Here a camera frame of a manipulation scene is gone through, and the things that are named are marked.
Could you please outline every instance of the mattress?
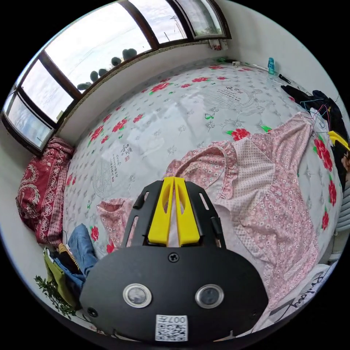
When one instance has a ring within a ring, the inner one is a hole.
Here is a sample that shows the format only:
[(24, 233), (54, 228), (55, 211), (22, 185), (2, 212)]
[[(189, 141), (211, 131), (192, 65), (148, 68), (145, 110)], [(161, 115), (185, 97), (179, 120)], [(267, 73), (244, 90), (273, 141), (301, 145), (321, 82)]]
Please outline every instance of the mattress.
[[(108, 232), (96, 210), (101, 200), (137, 197), (144, 186), (162, 178), (173, 159), (181, 159), (187, 151), (211, 141), (234, 142), (247, 132), (264, 133), (303, 111), (281, 89), (282, 84), (276, 76), (256, 68), (203, 61), (154, 77), (115, 101), (83, 134), (71, 160), (64, 195), (67, 238), (77, 225), (85, 224), (96, 256), (104, 257), (110, 248)], [(337, 223), (342, 189), (327, 123), (315, 116), (314, 130), (298, 179), (321, 257)], [(330, 172), (317, 154), (315, 140), (319, 137), (330, 151)], [(332, 196), (336, 192), (334, 205), (330, 191)]]

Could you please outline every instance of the green plant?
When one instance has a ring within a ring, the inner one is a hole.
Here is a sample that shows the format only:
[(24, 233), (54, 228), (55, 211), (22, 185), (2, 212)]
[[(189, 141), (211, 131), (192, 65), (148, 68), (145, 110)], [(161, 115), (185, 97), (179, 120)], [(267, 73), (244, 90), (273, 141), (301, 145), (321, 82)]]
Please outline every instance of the green plant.
[(57, 284), (55, 281), (48, 282), (40, 276), (35, 276), (35, 282), (51, 301), (54, 307), (63, 315), (71, 320), (71, 316), (75, 316), (75, 310), (61, 297), (57, 291)]

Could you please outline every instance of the radiator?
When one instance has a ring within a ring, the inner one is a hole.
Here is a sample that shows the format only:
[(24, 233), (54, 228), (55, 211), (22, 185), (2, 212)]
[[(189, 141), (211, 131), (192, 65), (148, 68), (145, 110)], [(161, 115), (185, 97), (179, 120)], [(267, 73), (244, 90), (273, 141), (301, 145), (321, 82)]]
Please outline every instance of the radiator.
[(343, 204), (340, 210), (336, 231), (341, 232), (350, 229), (350, 181), (345, 183)]

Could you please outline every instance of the sticker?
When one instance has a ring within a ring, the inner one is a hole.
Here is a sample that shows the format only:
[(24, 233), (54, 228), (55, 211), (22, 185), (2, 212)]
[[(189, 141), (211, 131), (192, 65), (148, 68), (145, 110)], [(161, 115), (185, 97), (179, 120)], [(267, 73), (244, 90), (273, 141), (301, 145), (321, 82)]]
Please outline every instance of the sticker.
[(187, 316), (156, 315), (155, 340), (186, 342), (187, 337)]

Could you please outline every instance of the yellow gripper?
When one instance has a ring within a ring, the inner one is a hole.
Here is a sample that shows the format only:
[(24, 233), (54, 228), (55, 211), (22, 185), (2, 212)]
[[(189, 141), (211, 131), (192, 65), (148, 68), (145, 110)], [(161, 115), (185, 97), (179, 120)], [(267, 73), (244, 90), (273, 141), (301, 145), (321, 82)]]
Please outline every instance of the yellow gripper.
[(179, 247), (199, 242), (200, 235), (185, 180), (172, 176), (164, 178), (163, 181), (152, 224), (148, 232), (148, 241), (151, 244), (168, 246), (174, 188)]

